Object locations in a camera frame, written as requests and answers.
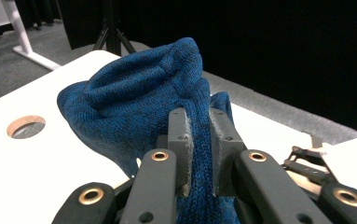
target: gray carpet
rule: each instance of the gray carpet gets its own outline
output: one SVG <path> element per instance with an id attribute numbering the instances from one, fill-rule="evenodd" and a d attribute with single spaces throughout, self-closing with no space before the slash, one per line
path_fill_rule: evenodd
<path id="1" fill-rule="evenodd" d="M 60 65 L 65 65 L 92 49 L 92 46 L 86 46 L 71 50 L 64 28 L 58 22 L 51 27 L 43 26 L 40 31 L 28 30 L 27 35 L 34 52 Z M 50 72 L 14 53 L 12 48 L 18 45 L 14 32 L 4 33 L 0 37 L 0 97 Z M 147 49 L 147 46 L 135 42 L 133 46 L 139 51 Z M 353 129 L 329 119 L 283 104 L 212 74 L 204 73 L 204 76 L 210 81 L 212 92 L 227 91 L 231 101 L 236 105 L 300 132 L 312 133 L 329 144 L 335 145 L 357 137 L 357 132 Z"/>

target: black backdrop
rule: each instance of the black backdrop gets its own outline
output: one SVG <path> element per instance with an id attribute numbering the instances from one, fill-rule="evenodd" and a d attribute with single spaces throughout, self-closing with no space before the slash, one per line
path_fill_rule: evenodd
<path id="1" fill-rule="evenodd" d="M 72 47 L 94 43 L 101 1 L 59 4 Z M 130 40 L 192 36 L 204 70 L 357 130 L 357 1 L 125 0 L 119 12 Z"/>

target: table surface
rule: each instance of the table surface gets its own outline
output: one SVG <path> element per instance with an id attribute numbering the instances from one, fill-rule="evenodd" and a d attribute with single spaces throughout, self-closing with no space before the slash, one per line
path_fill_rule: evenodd
<path id="1" fill-rule="evenodd" d="M 79 186 L 102 182 L 115 188 L 128 180 L 113 162 L 77 139 L 56 103 L 62 89 L 88 80 L 117 58 L 93 51 L 0 98 L 0 223 L 50 223 Z M 232 108 L 249 149 L 264 150 L 282 163 L 292 146 L 311 147 L 306 133 L 237 105 Z M 27 139 L 9 137 L 9 124 L 25 116 L 42 117 L 45 128 Z"/>

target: desk leg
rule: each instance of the desk leg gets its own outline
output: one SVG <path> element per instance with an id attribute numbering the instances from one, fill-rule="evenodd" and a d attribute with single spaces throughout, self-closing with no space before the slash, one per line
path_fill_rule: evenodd
<path id="1" fill-rule="evenodd" d="M 23 22 L 21 21 L 21 15 L 19 14 L 18 8 L 16 7 L 14 0 L 2 0 L 4 9 L 7 16 L 9 17 L 10 23 L 12 23 L 13 29 L 18 36 L 20 45 L 13 48 L 13 51 L 19 53 L 21 56 L 24 56 L 35 63 L 39 63 L 42 66 L 50 70 L 55 70 L 60 67 L 59 64 L 33 52 L 33 49 L 30 44 L 30 40 L 24 29 Z"/>

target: blue sock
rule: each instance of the blue sock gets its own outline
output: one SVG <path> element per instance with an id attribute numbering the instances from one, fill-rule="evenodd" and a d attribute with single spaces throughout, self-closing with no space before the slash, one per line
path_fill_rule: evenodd
<path id="1" fill-rule="evenodd" d="M 201 73 L 196 43 L 183 38 L 109 63 L 62 90 L 58 106 L 78 138 L 128 176 L 138 170 L 135 159 L 167 134 L 170 111 L 183 107 L 195 148 L 191 191 L 178 199 L 177 223 L 238 223 L 232 199 L 213 197 L 209 108 L 231 117 L 230 102 L 225 92 L 210 98 Z"/>

